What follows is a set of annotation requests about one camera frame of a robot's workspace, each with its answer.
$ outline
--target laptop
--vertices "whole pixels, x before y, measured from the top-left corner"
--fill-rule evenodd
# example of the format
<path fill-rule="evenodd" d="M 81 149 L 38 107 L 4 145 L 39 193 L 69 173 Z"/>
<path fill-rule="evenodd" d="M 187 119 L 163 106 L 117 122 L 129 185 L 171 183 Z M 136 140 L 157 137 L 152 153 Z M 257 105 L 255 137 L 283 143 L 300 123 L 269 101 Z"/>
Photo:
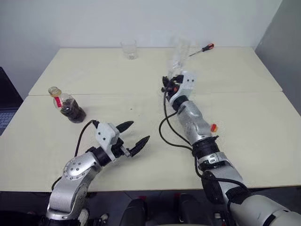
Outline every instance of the laptop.
<path fill-rule="evenodd" d="M 23 100 L 0 67 L 0 136 L 21 106 Z"/>

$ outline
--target laptop keyboard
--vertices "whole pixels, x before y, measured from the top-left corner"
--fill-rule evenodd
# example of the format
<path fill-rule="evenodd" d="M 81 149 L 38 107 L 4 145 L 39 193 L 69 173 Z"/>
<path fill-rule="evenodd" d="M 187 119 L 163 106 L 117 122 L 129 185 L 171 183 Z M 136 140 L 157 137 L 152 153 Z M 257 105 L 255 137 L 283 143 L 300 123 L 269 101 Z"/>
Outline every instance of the laptop keyboard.
<path fill-rule="evenodd" d="M 14 114 L 14 112 L 0 113 L 0 129 L 6 128 Z"/>

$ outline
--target plastic bottle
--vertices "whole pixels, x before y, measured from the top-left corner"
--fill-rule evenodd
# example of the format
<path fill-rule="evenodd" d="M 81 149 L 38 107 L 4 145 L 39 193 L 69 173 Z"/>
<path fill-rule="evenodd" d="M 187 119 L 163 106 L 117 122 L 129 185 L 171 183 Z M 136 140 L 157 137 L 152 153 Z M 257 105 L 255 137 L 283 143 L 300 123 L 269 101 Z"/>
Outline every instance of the plastic bottle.
<path fill-rule="evenodd" d="M 79 107 L 76 100 L 67 93 L 62 93 L 58 87 L 50 87 L 49 94 L 53 97 L 53 103 L 63 115 L 74 123 L 83 122 L 86 113 Z"/>

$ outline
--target white table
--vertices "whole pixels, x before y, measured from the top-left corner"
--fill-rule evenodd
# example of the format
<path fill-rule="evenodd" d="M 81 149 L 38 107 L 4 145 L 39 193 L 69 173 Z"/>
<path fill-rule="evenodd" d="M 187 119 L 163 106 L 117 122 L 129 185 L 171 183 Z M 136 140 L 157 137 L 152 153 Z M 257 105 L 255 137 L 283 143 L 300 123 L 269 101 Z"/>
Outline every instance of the white table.
<path fill-rule="evenodd" d="M 127 147 L 151 135 L 137 156 L 122 157 L 105 167 L 90 191 L 201 188 L 191 153 L 165 144 L 158 135 L 162 94 L 74 97 L 87 113 L 81 124 L 64 118 L 49 96 L 25 99 L 0 139 L 0 190 L 49 192 L 74 155 L 79 133 L 90 119 L 115 125 L 134 120 L 135 124 L 121 134 Z M 301 118 L 282 92 L 198 94 L 191 99 L 209 123 L 218 124 L 220 150 L 248 187 L 301 184 Z M 172 123 L 182 133 L 176 118 Z M 79 153 L 97 146 L 94 131 L 91 126 L 84 133 Z M 181 143 L 167 127 L 163 131 L 168 140 Z"/>
<path fill-rule="evenodd" d="M 29 95 L 57 86 L 70 94 L 158 96 L 171 51 L 140 48 L 136 60 L 127 60 L 119 48 L 63 48 Z M 251 48 L 214 48 L 190 57 L 185 68 L 198 75 L 197 94 L 282 91 Z"/>

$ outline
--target dark liquid in bottle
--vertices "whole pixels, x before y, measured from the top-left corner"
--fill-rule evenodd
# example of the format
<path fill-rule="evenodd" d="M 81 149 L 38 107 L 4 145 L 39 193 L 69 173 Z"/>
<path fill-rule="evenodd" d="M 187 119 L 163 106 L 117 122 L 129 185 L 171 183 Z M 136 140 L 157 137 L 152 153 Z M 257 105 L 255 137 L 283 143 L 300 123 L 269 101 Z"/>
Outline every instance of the dark liquid in bottle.
<path fill-rule="evenodd" d="M 74 123 L 83 122 L 86 116 L 84 110 L 81 107 L 79 107 L 75 100 L 72 99 L 63 101 L 61 113 L 68 117 L 68 119 Z"/>

